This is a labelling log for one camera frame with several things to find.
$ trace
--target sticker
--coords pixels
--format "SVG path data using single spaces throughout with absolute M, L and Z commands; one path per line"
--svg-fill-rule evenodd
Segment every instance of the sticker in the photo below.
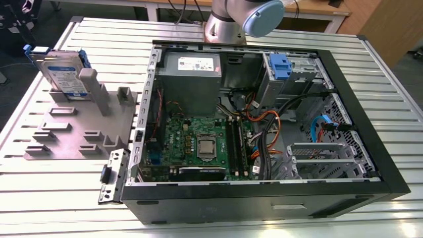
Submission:
M 258 108 L 258 106 L 260 106 L 260 104 L 258 104 L 256 101 L 253 101 L 253 100 L 252 100 L 252 102 L 250 102 L 250 105 L 252 105 L 254 108 Z
M 252 167 L 252 173 L 253 174 L 258 174 L 260 173 L 260 167 L 258 166 L 253 166 Z
M 336 15 L 348 15 L 346 12 L 341 12 L 341 11 L 333 11 L 333 14 L 336 14 Z
M 212 58 L 180 57 L 177 70 L 213 71 Z
M 77 71 L 73 67 L 47 66 L 46 69 L 63 94 L 73 97 L 87 95 L 83 84 L 75 78 Z

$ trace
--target slotted table surface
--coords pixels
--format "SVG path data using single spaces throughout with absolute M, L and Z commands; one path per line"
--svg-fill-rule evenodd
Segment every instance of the slotted table surface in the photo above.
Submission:
M 55 49 L 86 51 L 107 90 L 140 92 L 152 39 L 202 41 L 189 24 L 83 18 Z M 105 160 L 26 161 L 23 149 L 49 108 L 38 73 L 0 134 L 0 234 L 39 237 L 421 237 L 423 114 L 366 41 L 356 36 L 273 31 L 249 45 L 329 50 L 410 193 L 330 219 L 144 226 L 124 205 L 97 205 Z

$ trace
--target blue drive bay latch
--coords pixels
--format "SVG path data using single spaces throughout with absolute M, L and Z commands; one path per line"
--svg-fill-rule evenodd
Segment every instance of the blue drive bay latch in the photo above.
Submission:
M 285 54 L 269 54 L 269 59 L 274 80 L 286 80 L 292 73 L 292 63 Z

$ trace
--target green motherboard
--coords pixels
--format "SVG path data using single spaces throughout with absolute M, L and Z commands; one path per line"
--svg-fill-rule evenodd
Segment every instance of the green motherboard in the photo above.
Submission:
M 229 119 L 168 119 L 162 153 L 149 154 L 150 180 L 169 181 L 169 175 L 181 167 L 224 168 L 224 180 L 250 180 L 245 135 L 250 134 L 252 125 L 248 121 L 237 120 L 237 122 L 236 128 L 232 126 L 230 130 L 232 120 Z M 233 144 L 233 137 L 240 141 L 238 146 Z

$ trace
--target cpu socket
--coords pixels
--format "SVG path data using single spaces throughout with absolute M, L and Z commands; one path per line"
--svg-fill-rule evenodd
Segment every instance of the cpu socket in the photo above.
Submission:
M 205 162 L 216 158 L 214 134 L 197 134 L 197 157 Z

